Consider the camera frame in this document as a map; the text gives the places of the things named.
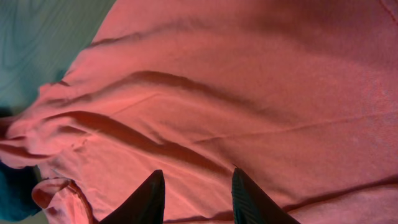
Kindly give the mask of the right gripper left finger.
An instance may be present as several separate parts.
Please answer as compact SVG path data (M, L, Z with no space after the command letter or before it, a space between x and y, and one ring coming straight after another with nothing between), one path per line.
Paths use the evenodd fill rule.
M165 179L161 170L151 175L99 224L163 224Z

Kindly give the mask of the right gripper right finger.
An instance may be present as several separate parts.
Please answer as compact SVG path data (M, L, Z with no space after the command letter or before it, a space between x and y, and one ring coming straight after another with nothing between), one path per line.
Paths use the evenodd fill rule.
M231 194L235 224L300 224L240 168L233 172Z

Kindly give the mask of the red t-shirt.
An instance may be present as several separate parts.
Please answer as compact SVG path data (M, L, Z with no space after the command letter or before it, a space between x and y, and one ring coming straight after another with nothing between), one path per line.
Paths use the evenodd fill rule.
M397 2L116 1L1 124L50 223L104 219L157 169L167 223L232 223L236 167L302 223L396 223Z

